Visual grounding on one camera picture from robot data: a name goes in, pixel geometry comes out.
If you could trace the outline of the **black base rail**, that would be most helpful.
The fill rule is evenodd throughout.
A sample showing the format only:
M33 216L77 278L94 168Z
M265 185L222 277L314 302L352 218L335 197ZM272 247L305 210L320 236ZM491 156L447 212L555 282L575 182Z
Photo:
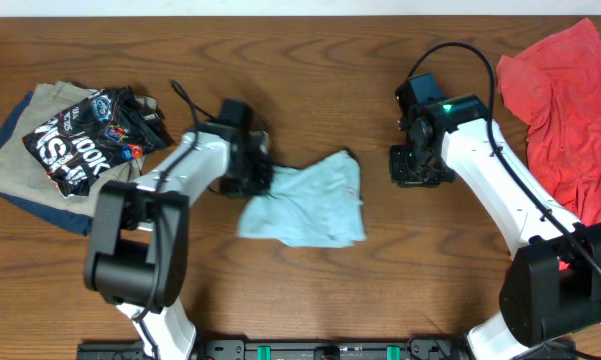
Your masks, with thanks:
M87 343L77 346L78 360L153 359L134 343ZM414 338L403 343L309 343L244 342L216 340L194 345L192 360L452 360L472 359L459 342L448 339ZM539 348L513 359L577 359L560 349Z

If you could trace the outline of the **light blue t-shirt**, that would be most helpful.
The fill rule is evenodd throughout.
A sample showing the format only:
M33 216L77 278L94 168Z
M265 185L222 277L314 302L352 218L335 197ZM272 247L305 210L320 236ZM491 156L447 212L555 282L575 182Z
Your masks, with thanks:
M289 247L345 248L366 239L360 166L346 150L303 169L275 166L269 191L253 197L237 236Z

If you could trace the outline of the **beige folded shirt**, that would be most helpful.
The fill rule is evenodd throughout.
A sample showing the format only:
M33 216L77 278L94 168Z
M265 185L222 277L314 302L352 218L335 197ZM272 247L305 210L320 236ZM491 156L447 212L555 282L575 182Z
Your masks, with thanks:
M108 180L133 180L140 176L145 159L140 157L119 165L100 176L87 196L65 198L47 177L43 167L25 149L22 138L49 120L55 113L92 95L66 82L39 84L14 108L0 130L0 194L10 199L40 205L44 210L57 210L62 215L91 217L96 197Z

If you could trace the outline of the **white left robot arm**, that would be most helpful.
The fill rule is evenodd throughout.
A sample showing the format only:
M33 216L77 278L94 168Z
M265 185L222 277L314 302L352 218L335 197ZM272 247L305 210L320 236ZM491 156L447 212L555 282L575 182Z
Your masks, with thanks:
M189 211L218 183L221 194L266 193L272 180L269 136L254 131L252 108L223 102L194 126L150 173L101 189L85 258L85 286L132 321L131 343L81 344L79 359L192 359L197 331L179 294L189 245Z

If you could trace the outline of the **black printed folded jersey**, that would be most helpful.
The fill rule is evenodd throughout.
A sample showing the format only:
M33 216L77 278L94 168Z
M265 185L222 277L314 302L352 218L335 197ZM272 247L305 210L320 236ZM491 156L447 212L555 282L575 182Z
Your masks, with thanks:
M87 196L112 168L171 144L158 112L129 87L105 88L22 138L63 197Z

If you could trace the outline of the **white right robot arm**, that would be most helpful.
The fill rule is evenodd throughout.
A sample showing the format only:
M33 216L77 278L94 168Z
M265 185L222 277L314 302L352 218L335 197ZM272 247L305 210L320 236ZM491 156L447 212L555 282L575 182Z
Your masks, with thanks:
M601 223L583 224L556 203L506 143L475 95L447 98L430 73L395 91L403 145L390 149L391 180L436 187L462 178L512 257L499 311L471 329L460 354L521 359L601 323Z

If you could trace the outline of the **navy blue folded shirt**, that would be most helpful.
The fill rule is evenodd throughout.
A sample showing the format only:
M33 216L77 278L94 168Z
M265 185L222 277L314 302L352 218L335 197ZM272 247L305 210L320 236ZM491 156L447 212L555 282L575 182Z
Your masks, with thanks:
M10 112L0 128L0 150L12 137L18 120L27 106L30 104L33 93L27 93L24 98ZM34 215L35 217L57 226L65 231L87 236L92 229L93 219L87 215L75 214L66 210L59 210L47 205L29 201L16 196L0 192L0 197L12 205Z

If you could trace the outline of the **red t-shirt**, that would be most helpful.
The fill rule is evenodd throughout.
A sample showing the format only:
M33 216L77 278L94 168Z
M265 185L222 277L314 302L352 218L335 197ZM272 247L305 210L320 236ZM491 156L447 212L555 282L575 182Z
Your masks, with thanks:
M505 106L527 124L531 173L586 225L601 223L601 38L585 18L496 66Z

